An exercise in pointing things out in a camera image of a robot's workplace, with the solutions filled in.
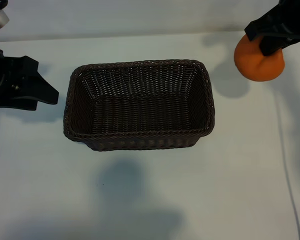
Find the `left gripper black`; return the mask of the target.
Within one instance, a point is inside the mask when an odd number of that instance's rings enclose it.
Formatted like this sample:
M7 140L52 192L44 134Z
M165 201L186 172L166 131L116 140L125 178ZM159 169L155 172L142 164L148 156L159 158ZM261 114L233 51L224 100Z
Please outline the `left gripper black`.
M39 74L38 67L39 62L28 56L7 57L0 49L0 108L35 111L39 102L58 103L59 92ZM16 98L19 74L20 98Z

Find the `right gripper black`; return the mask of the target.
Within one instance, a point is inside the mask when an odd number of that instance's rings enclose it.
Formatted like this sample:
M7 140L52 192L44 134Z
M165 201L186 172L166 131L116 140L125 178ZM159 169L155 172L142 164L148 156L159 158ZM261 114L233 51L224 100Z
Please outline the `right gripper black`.
M300 42L300 0L280 0L278 6L244 29L250 42L263 37L261 52L264 56Z

